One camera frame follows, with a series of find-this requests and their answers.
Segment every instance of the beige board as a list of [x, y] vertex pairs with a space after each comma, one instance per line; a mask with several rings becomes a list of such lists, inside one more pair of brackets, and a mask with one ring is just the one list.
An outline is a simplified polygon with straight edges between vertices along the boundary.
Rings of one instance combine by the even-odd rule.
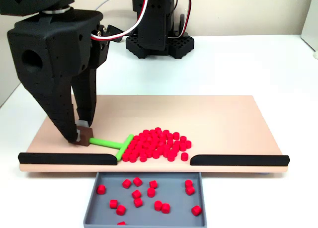
[[[189, 160], [178, 154], [174, 162], [148, 158], [146, 162], [120, 161], [117, 165], [20, 164], [21, 171], [184, 171], [285, 172], [287, 166], [191, 166], [197, 154], [282, 155], [252, 96], [120, 96], [99, 95], [94, 137], [124, 142], [129, 134], [161, 127], [180, 132], [192, 142]], [[118, 150], [69, 144], [47, 117], [27, 152], [110, 153]]]

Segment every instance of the white table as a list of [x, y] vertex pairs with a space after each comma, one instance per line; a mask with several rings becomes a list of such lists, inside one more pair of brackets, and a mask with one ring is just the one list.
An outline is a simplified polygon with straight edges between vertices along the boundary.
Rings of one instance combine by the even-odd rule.
[[[299, 36], [196, 37], [182, 60], [111, 43], [97, 76], [98, 94], [253, 95], [289, 171], [204, 174], [208, 227], [317, 225], [318, 61]], [[45, 116], [22, 85], [0, 109], [1, 227], [82, 227], [94, 173], [19, 171]]]

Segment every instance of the green tool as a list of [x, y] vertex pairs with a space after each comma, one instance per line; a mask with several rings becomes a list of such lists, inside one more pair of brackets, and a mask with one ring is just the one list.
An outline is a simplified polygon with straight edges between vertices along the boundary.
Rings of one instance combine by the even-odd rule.
[[119, 151], [116, 154], [116, 158], [117, 158], [117, 161], [120, 161], [121, 157], [123, 156], [125, 150], [127, 149], [130, 142], [133, 140], [133, 138], [134, 138], [134, 135], [130, 134], [124, 143], [117, 143], [117, 142], [113, 142], [113, 141], [90, 138], [89, 143], [93, 144], [93, 145], [100, 145], [100, 146], [104, 146], [104, 147], [118, 149]]

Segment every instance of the mounting hole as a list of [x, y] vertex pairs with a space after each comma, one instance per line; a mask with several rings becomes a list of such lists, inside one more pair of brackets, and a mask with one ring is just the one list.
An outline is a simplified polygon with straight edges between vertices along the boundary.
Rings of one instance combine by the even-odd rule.
[[26, 50], [22, 53], [22, 62], [30, 73], [38, 72], [43, 67], [42, 59], [32, 50]]

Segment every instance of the gray plastic tray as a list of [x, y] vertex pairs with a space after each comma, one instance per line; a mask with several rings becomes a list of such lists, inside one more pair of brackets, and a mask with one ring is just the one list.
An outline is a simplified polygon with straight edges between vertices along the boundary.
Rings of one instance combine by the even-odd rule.
[[[134, 184], [129, 189], [122, 186], [125, 179], [133, 181], [135, 177], [142, 179], [143, 184], [136, 187]], [[188, 196], [184, 191], [185, 180], [192, 180], [195, 193]], [[156, 180], [158, 188], [153, 198], [147, 196], [149, 182]], [[96, 190], [99, 185], [106, 186], [106, 194], [98, 195]], [[142, 193], [143, 206], [136, 208], [132, 192], [139, 190]], [[126, 207], [123, 216], [116, 214], [116, 209], [109, 208], [110, 200], [118, 200], [119, 205]], [[163, 214], [154, 209], [155, 201], [170, 204], [170, 213]], [[202, 213], [194, 216], [191, 208], [200, 206]], [[89, 200], [84, 218], [85, 228], [112, 228], [118, 227], [117, 223], [126, 222], [126, 226], [137, 227], [163, 227], [163, 228], [198, 228], [206, 227], [206, 214], [203, 200], [201, 173], [167, 172], [167, 173], [137, 173], [114, 172], [98, 173], [94, 188]]]

